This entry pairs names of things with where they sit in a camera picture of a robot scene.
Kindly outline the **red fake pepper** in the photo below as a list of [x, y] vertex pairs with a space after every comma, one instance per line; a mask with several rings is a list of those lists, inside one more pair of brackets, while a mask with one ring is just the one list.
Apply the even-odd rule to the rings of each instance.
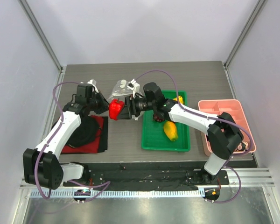
[[113, 99], [111, 103], [109, 104], [109, 117], [113, 120], [118, 120], [118, 115], [121, 113], [125, 106], [125, 102]]

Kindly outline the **clear dotted zip bag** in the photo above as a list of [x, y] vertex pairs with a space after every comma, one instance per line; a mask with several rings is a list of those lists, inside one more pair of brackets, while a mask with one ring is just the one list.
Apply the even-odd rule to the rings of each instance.
[[[122, 79], [122, 80], [119, 80], [117, 82], [117, 84], [114, 86], [113, 90], [112, 90], [112, 93], [110, 95], [110, 97], [108, 98], [108, 102], [111, 103], [111, 101], [113, 99], [118, 99], [118, 100], [121, 100], [121, 101], [124, 101], [125, 102], [125, 106], [123, 109], [127, 109], [127, 97], [131, 96], [132, 95], [132, 91], [130, 89], [127, 88], [127, 84], [129, 82]], [[138, 120], [142, 115], [143, 115], [144, 112], [142, 112], [140, 114], [139, 117], [137, 118], [132, 118], [134, 120]]]

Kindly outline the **purple fake grapes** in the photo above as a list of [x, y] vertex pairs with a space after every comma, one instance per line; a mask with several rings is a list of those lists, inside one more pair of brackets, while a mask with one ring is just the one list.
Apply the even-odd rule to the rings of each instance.
[[153, 120], [158, 123], [165, 121], [165, 119], [158, 117], [156, 114], [153, 114]]

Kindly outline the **orange green fake mango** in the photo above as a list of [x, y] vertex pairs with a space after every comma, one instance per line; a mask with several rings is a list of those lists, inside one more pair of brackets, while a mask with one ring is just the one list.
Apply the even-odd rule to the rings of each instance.
[[178, 131], [174, 122], [166, 121], [163, 125], [163, 131], [170, 141], [178, 139]]

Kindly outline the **yellow fake lemon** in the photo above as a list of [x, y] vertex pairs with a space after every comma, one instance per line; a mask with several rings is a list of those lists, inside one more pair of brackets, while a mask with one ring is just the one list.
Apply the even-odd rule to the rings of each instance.
[[180, 102], [182, 105], [184, 104], [184, 100], [183, 100], [182, 96], [175, 97], [173, 100], [176, 102]]

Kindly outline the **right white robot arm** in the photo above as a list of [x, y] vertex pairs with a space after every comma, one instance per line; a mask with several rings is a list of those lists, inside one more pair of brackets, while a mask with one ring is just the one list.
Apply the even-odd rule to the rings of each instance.
[[134, 91], [124, 101], [113, 100], [109, 117], [113, 120], [137, 119], [142, 112], [153, 111], [160, 119], [181, 123], [206, 134], [212, 152], [194, 177], [198, 183], [213, 184], [244, 138], [232, 116], [226, 112], [209, 114], [182, 105], [178, 99], [166, 98], [154, 82], [145, 84], [143, 91], [143, 95]]

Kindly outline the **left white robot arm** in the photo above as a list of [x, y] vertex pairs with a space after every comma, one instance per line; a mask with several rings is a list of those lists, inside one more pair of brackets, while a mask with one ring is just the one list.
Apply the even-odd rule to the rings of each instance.
[[96, 87], [96, 81], [79, 83], [73, 100], [59, 107], [61, 116], [45, 139], [34, 149], [23, 153], [24, 180], [26, 183], [57, 189], [63, 182], [74, 180], [79, 186], [89, 183], [90, 174], [82, 163], [60, 164], [59, 156], [70, 136], [90, 112], [101, 114], [109, 109], [105, 97]]

